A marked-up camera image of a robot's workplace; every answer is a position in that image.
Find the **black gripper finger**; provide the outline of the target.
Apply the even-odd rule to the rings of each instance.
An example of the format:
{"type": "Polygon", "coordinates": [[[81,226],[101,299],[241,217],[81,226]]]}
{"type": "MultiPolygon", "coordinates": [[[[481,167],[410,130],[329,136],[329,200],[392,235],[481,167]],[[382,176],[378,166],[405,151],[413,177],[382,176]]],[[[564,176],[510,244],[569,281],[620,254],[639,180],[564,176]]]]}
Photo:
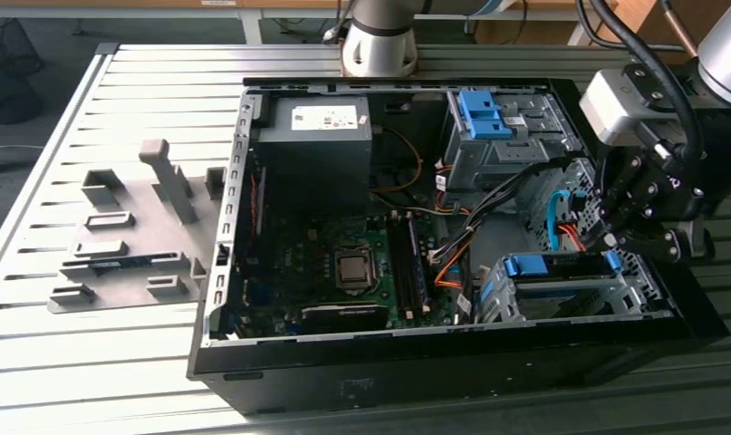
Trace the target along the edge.
{"type": "Polygon", "coordinates": [[[628,228],[602,235],[606,246],[653,260],[672,264],[713,260],[713,237],[703,221],[679,222],[675,227],[628,228]]]}
{"type": "Polygon", "coordinates": [[[645,175],[647,163],[640,155],[629,151],[612,151],[601,162],[597,223],[585,234],[589,249],[608,246],[606,236],[614,238],[613,246],[632,246],[655,234],[656,227],[643,216],[652,197],[645,175]]]}

